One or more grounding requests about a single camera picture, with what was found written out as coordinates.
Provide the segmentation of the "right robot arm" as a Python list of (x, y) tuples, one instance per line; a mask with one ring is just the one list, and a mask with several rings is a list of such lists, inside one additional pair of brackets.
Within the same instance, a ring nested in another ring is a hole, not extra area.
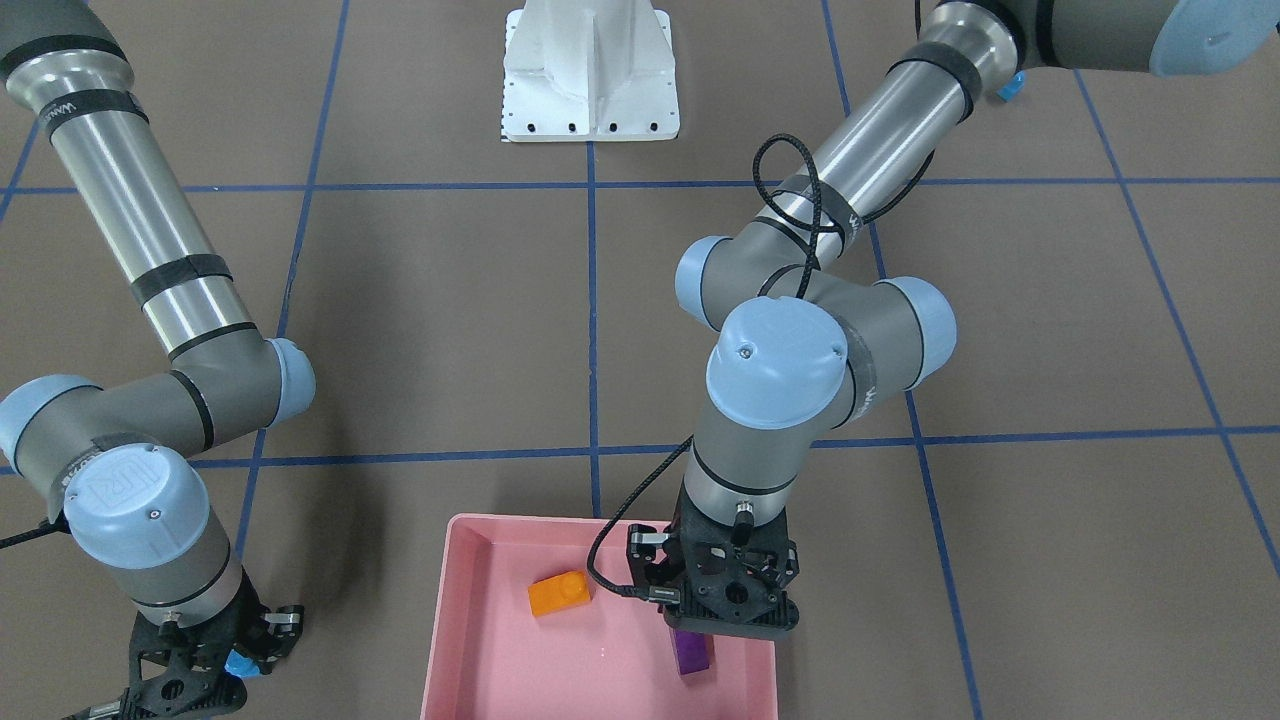
[[(339, 3), (96, 1), (259, 327), (276, 333)], [(3, 391), (54, 373), (116, 388), (166, 370), (33, 117), (3, 100)], [(64, 534), (3, 551), (3, 716), (118, 697), (134, 610)]]

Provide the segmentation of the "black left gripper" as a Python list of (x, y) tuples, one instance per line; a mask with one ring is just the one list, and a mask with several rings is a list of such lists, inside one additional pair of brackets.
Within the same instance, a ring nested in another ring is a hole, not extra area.
[(788, 537), (787, 514), (753, 529), (745, 544), (731, 529), (681, 495), (669, 556), (677, 570), (672, 587), (680, 602), (666, 606), (666, 623), (681, 632), (780, 641), (799, 623), (787, 585), (799, 575), (797, 546)]

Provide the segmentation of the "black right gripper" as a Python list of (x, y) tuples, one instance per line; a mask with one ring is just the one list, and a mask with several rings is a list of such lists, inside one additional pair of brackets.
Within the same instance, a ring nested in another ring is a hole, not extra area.
[(250, 580), (212, 619), (182, 628), (134, 618), (129, 646), (129, 685), (120, 697), (122, 719), (201, 719), (244, 706), (247, 689), (225, 670), (236, 651), (260, 666), (271, 657), (268, 609)]

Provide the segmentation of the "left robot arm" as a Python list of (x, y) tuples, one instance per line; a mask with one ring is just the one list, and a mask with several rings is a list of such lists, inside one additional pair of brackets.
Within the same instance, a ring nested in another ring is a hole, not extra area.
[(799, 574), (785, 507), (812, 443), (947, 363), (956, 322), (913, 277), (829, 274), (899, 201), (943, 137), (1021, 69), (1207, 76), (1242, 64), (1275, 1), (942, 1), (916, 44), (733, 237), (681, 258), (681, 307), (717, 332), (707, 401), (673, 521), (628, 529), (641, 598), (678, 632), (774, 641), (794, 629)]

